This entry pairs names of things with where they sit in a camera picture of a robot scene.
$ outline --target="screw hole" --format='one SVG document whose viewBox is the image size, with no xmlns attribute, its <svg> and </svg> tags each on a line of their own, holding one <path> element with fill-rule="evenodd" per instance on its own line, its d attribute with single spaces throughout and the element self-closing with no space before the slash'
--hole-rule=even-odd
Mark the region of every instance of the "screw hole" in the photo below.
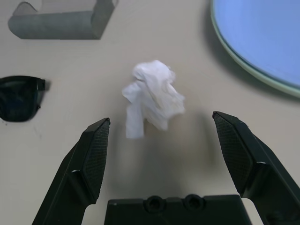
<svg viewBox="0 0 300 225">
<path fill-rule="evenodd" d="M 199 202 L 199 200 L 196 199 L 196 198 L 191 198 L 191 199 L 189 200 L 188 204 L 189 204 L 189 206 L 190 206 L 192 209 L 194 209 L 194 210 L 200 208 L 200 202 Z"/>
</svg>

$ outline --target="beige table surface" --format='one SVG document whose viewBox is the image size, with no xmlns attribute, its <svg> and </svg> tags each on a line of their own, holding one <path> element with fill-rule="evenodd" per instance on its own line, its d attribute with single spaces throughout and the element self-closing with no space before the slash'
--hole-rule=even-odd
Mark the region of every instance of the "beige table surface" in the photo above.
<svg viewBox="0 0 300 225">
<path fill-rule="evenodd" d="M 300 101 L 234 63 L 212 28 L 209 0 L 120 0 L 100 41 L 21 40 L 7 26 L 18 3 L 0 3 L 0 77 L 37 76 L 51 87 L 31 121 L 0 122 L 0 224 L 32 223 L 64 156 L 103 117 L 112 122 L 106 170 L 84 225 L 103 224 L 112 198 L 236 194 L 214 110 L 245 121 L 300 184 Z M 154 59 L 176 73 L 187 111 L 167 132 L 146 124 L 145 138 L 128 140 L 121 90 L 135 64 Z M 254 205 L 244 203 L 261 224 Z"/>
</svg>

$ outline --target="blue plate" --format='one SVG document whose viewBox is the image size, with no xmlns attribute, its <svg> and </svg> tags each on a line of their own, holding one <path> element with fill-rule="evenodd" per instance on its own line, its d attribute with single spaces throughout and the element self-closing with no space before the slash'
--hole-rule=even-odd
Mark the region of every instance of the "blue plate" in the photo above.
<svg viewBox="0 0 300 225">
<path fill-rule="evenodd" d="M 300 87 L 300 0 L 214 0 L 227 45 L 246 63 Z"/>
</svg>

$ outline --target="crumpled tissue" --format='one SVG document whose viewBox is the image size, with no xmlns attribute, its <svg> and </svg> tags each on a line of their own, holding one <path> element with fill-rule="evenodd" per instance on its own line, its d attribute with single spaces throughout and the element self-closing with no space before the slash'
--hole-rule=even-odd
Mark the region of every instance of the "crumpled tissue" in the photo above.
<svg viewBox="0 0 300 225">
<path fill-rule="evenodd" d="M 144 119 L 159 130 L 168 129 L 168 120 L 185 112 L 185 99 L 171 85 L 175 73 L 164 63 L 155 60 L 137 64 L 133 70 L 137 81 L 122 90 L 130 102 L 127 107 L 126 137 L 144 136 Z"/>
</svg>

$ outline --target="black sunglasses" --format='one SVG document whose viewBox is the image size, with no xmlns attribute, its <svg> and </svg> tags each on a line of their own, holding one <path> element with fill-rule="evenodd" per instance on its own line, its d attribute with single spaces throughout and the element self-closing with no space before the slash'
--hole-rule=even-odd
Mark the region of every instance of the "black sunglasses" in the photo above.
<svg viewBox="0 0 300 225">
<path fill-rule="evenodd" d="M 39 91 L 45 80 L 31 76 L 9 76 L 0 79 L 0 118 L 10 122 L 30 120 L 39 109 Z"/>
</svg>

